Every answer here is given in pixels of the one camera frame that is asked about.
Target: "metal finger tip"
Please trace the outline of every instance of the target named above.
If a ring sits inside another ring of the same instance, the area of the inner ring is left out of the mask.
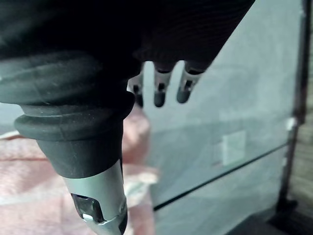
[[[142,94],[135,94],[136,104],[143,108],[143,96]]]
[[[165,92],[155,93],[154,103],[157,108],[161,108],[165,103]]]
[[[178,91],[176,100],[180,104],[184,104],[189,100],[191,92],[190,91]]]

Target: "pink fabric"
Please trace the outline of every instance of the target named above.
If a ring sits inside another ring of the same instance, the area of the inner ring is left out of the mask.
[[[126,235],[154,235],[148,186],[157,172],[143,166],[149,122],[134,107],[124,122],[124,188],[129,209]],[[63,179],[33,140],[0,141],[0,231],[4,235],[93,235],[79,218]],[[142,185],[134,193],[132,187]]]

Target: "gray wall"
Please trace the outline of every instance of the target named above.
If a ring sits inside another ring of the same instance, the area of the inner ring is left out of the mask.
[[[146,63],[144,110],[153,128],[147,164],[161,171],[154,205],[286,142],[300,9],[300,0],[256,0],[187,104],[176,102],[183,64],[158,109]]]

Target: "white label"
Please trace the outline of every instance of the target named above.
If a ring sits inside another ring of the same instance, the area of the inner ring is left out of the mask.
[[[238,131],[223,136],[222,158],[223,165],[233,164],[242,160],[246,152],[246,132]]]
[[[287,131],[291,131],[296,125],[297,125],[297,119],[295,117],[289,118],[286,123]]]

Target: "robotic arm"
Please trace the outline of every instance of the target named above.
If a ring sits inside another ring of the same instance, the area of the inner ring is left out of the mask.
[[[99,235],[127,224],[121,142],[134,104],[128,79],[155,64],[155,105],[184,60],[177,100],[188,100],[254,0],[0,0],[0,102],[24,111],[36,139]],[[130,83],[138,102],[142,78]]]

